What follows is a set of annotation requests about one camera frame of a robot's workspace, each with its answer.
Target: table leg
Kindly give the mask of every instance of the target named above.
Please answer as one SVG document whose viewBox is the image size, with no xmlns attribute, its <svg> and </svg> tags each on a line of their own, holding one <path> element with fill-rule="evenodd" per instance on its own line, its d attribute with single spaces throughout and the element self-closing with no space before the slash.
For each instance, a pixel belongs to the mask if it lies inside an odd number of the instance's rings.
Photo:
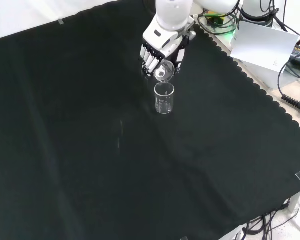
<svg viewBox="0 0 300 240">
<path fill-rule="evenodd" d="M 300 207 L 300 192 L 298 192 L 296 195 L 291 197 L 290 204 L 289 204 L 289 211 L 290 213 L 296 212 L 296 210 Z"/>
</svg>

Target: cable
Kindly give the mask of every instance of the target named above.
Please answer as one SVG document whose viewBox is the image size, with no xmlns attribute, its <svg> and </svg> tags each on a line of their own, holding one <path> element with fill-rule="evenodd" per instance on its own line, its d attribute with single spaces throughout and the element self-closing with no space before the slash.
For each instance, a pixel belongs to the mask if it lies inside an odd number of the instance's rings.
<svg viewBox="0 0 300 240">
<path fill-rule="evenodd" d="M 251 231 L 255 226 L 257 226 L 259 223 L 261 223 L 261 221 L 262 221 L 262 219 L 260 219 L 255 225 L 253 225 L 250 229 L 249 229 L 249 231 Z"/>
<path fill-rule="evenodd" d="M 292 60 L 295 60 L 296 58 L 299 58 L 299 57 L 300 57 L 300 54 L 297 55 L 297 56 L 294 56 L 294 57 L 290 58 L 290 60 L 287 61 L 287 62 L 283 65 L 283 67 L 281 68 L 281 70 L 280 70 L 280 72 L 279 72 L 277 85 L 278 85 L 279 92 L 280 92 L 280 94 L 281 94 L 282 96 L 285 96 L 285 95 L 283 94 L 283 92 L 281 91 L 281 88 L 280 88 L 280 76 L 281 76 L 281 74 L 282 74 L 284 68 L 285 68 Z"/>
<path fill-rule="evenodd" d="M 287 0 L 284 2 L 284 10 L 283 10 L 283 21 L 282 23 L 285 23 L 285 18 L 286 18 L 286 8 L 287 8 Z"/>
<path fill-rule="evenodd" d="M 268 7 L 266 10 L 263 10 L 263 8 L 262 8 L 262 0 L 260 0 L 260 9 L 261 9 L 261 11 L 262 11 L 263 13 L 267 13 L 268 11 L 270 11 L 269 7 Z"/>
<path fill-rule="evenodd" d="M 288 69 L 290 69 L 291 72 L 293 72 L 294 76 L 298 79 L 300 79 L 300 75 L 298 73 L 295 72 L 295 70 L 293 70 L 289 65 L 286 66 Z"/>
<path fill-rule="evenodd" d="M 278 213 L 278 211 L 276 211 L 274 214 L 273 214 L 273 216 L 272 216 L 272 213 L 270 213 L 270 220 L 269 220 L 269 222 L 268 222 L 268 225 L 269 225 L 269 228 L 268 228 L 268 231 L 266 231 L 266 234 L 263 234 L 263 237 L 262 237 L 262 240 L 267 240 L 268 239 L 268 234 L 269 234 L 269 232 L 270 232 L 270 229 L 271 229 L 271 231 L 273 230 L 273 228 L 272 228 L 272 221 L 273 221 L 273 219 L 275 218 L 275 215 Z"/>
<path fill-rule="evenodd" d="M 281 225 L 272 228 L 272 230 L 275 230 L 275 229 L 277 229 L 277 228 L 279 228 L 279 227 L 285 225 L 287 222 L 289 222 L 289 221 L 291 221 L 292 219 L 294 219 L 294 218 L 298 215 L 298 213 L 299 213 L 299 209 L 298 209 L 298 211 L 296 212 L 296 214 L 295 214 L 293 217 L 291 217 L 289 220 L 285 221 L 285 222 L 282 223 Z"/>
<path fill-rule="evenodd" d="M 249 225 L 250 225 L 250 222 L 248 222 L 248 223 L 246 224 L 246 229 L 249 229 Z M 243 238 L 242 238 L 241 240 L 245 240 L 245 239 L 246 239 L 246 237 L 247 237 L 247 232 L 248 232 L 248 231 L 245 231 L 245 232 L 244 232 Z"/>
<path fill-rule="evenodd" d="M 282 24 L 287 28 L 287 29 L 290 29 L 292 32 L 294 32 L 295 34 L 299 35 L 300 37 L 300 34 L 298 32 L 296 32 L 295 30 L 293 30 L 291 27 L 288 27 L 285 23 L 282 22 Z"/>
</svg>

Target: robotic arm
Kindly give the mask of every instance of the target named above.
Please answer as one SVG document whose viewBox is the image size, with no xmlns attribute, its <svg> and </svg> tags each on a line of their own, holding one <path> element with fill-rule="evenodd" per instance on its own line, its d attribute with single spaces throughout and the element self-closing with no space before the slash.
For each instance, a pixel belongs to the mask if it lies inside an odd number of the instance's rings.
<svg viewBox="0 0 300 240">
<path fill-rule="evenodd" d="M 211 11 L 230 12 L 238 0 L 197 0 Z M 190 16 L 193 0 L 156 0 L 156 15 L 143 33 L 140 57 L 142 70 L 152 75 L 163 59 L 170 60 L 180 71 L 185 48 L 195 38 L 195 20 Z"/>
</svg>

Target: black cloth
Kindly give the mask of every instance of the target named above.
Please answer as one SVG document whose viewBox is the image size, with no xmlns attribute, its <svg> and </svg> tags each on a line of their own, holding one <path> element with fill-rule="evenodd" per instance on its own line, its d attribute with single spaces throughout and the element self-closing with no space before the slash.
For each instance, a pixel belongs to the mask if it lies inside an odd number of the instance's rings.
<svg viewBox="0 0 300 240">
<path fill-rule="evenodd" d="M 0 39 L 0 240 L 218 240 L 300 191 L 300 128 L 202 30 L 174 110 L 120 0 Z"/>
</svg>

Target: black cable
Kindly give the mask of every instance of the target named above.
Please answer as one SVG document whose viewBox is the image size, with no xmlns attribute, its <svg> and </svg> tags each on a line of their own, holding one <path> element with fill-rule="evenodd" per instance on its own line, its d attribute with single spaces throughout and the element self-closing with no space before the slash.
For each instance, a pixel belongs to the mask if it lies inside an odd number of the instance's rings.
<svg viewBox="0 0 300 240">
<path fill-rule="evenodd" d="M 286 18 L 286 8 L 287 8 L 287 0 L 285 0 L 285 2 L 284 2 L 283 21 L 282 21 L 282 23 L 285 23 L 285 18 Z"/>
<path fill-rule="evenodd" d="M 249 229 L 249 225 L 250 225 L 250 222 L 248 222 L 248 223 L 246 224 L 246 229 Z M 248 232 L 248 231 L 245 231 L 245 232 L 244 232 L 243 238 L 242 238 L 241 240 L 245 240 L 245 239 L 246 239 L 246 237 L 247 237 L 247 232 Z"/>
<path fill-rule="evenodd" d="M 296 32 L 295 30 L 293 30 L 291 27 L 288 27 L 285 23 L 282 22 L 282 24 L 287 28 L 287 29 L 290 29 L 292 32 L 294 32 L 295 34 L 299 35 L 300 37 L 300 34 L 298 32 Z"/>
<path fill-rule="evenodd" d="M 266 10 L 263 10 L 262 8 L 262 0 L 260 0 L 260 9 L 263 13 L 267 13 L 268 11 L 270 11 L 270 8 L 268 7 Z"/>
<path fill-rule="evenodd" d="M 291 221 L 292 219 L 294 219 L 294 218 L 298 215 L 298 213 L 299 213 L 299 209 L 298 209 L 298 211 L 296 212 L 296 214 L 295 214 L 293 217 L 291 217 L 289 220 L 285 221 L 285 222 L 282 223 L 281 225 L 272 228 L 272 231 L 275 230 L 275 229 L 277 229 L 277 228 L 279 228 L 279 227 L 281 227 L 281 226 L 283 226 L 283 225 L 285 225 L 287 222 L 289 222 L 289 221 Z"/>
<path fill-rule="evenodd" d="M 270 12 L 268 12 L 268 13 L 262 15 L 262 16 L 249 16 L 249 18 L 258 20 L 260 18 L 268 17 L 269 15 L 275 15 L 278 11 L 279 11 L 279 8 L 274 9 L 274 10 L 272 10 L 272 11 L 270 11 Z"/>
<path fill-rule="evenodd" d="M 293 74 L 295 75 L 296 78 L 300 79 L 300 75 L 298 73 L 295 72 L 295 70 L 293 70 L 289 65 L 286 66 L 288 69 L 290 69 L 291 72 L 293 72 Z"/>
<path fill-rule="evenodd" d="M 282 28 L 283 31 L 288 32 L 288 30 L 286 29 L 284 23 L 282 21 L 280 21 L 277 16 L 274 16 L 273 18 L 279 24 L 280 28 Z"/>
<path fill-rule="evenodd" d="M 249 229 L 249 231 L 251 231 L 253 228 L 255 228 L 255 226 L 257 226 L 259 223 L 261 223 L 261 221 L 262 221 L 262 219 L 260 219 L 255 225 L 253 225 L 250 229 Z"/>
<path fill-rule="evenodd" d="M 268 234 L 269 234 L 269 232 L 270 232 L 270 229 L 273 230 L 272 227 L 271 227 L 272 221 L 273 221 L 273 219 L 275 218 L 275 216 L 276 216 L 277 213 L 278 213 L 278 211 L 276 211 L 276 212 L 273 214 L 273 216 L 272 216 L 272 213 L 270 213 L 270 219 L 269 219 L 269 222 L 268 222 L 269 228 L 268 228 L 268 230 L 266 231 L 266 235 L 263 235 L 262 240 L 267 240 L 267 239 L 268 239 Z"/>
<path fill-rule="evenodd" d="M 283 92 L 281 91 L 281 88 L 280 88 L 280 76 L 281 76 L 281 74 L 282 74 L 284 68 L 285 68 L 292 60 L 295 60 L 296 58 L 299 58 L 299 57 L 300 57 L 300 54 L 297 55 L 297 56 L 291 57 L 291 58 L 289 59 L 289 61 L 287 61 L 287 62 L 283 65 L 283 67 L 281 68 L 281 70 L 280 70 L 280 72 L 279 72 L 277 85 L 278 85 L 279 92 L 280 92 L 280 94 L 281 94 L 282 96 L 286 96 L 286 95 L 283 94 Z"/>
</svg>

